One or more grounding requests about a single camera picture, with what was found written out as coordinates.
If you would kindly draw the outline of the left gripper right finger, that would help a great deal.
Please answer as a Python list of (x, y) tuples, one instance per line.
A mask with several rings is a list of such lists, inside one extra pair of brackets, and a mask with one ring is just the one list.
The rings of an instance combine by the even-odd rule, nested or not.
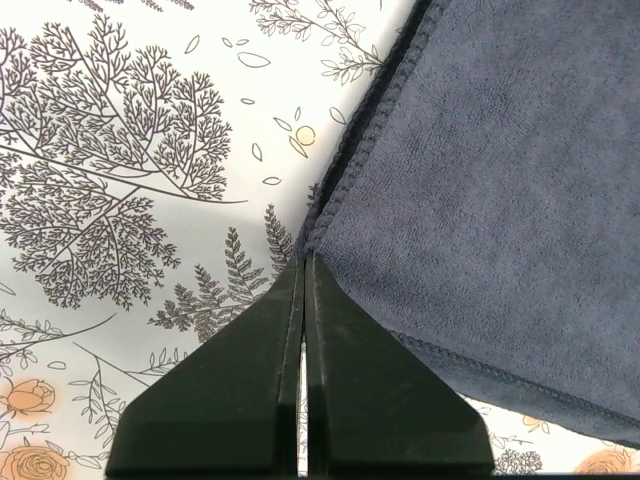
[(305, 259), (311, 475), (489, 475), (480, 415)]

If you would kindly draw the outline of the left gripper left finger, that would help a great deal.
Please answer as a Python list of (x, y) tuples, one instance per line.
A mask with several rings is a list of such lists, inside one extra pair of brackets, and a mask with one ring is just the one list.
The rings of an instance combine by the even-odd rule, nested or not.
[(294, 475), (304, 263), (124, 410), (109, 475)]

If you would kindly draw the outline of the grey blue towel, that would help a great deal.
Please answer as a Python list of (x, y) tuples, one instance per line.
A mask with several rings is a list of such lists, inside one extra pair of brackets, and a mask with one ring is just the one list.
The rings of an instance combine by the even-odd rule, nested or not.
[(639, 5), (426, 1), (299, 237), (450, 387), (639, 444)]

